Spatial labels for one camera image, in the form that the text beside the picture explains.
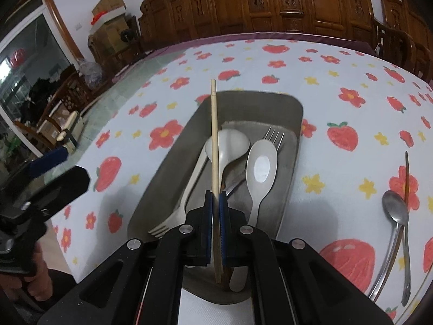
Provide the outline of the person left hand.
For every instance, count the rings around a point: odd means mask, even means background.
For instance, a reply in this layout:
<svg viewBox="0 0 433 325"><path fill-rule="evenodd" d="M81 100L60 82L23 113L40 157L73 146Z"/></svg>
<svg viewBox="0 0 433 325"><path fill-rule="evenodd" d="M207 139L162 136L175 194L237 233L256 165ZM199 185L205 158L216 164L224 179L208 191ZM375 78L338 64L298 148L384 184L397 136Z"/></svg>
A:
<svg viewBox="0 0 433 325"><path fill-rule="evenodd" d="M48 266L43 259L39 242L35 244L33 262L36 266L36 274L33 277L24 277L24 280L21 280L19 277L1 275L1 287L7 296L15 298L17 291L24 285L27 287L29 295L36 301L47 301L52 297L52 280L48 274Z"/></svg>

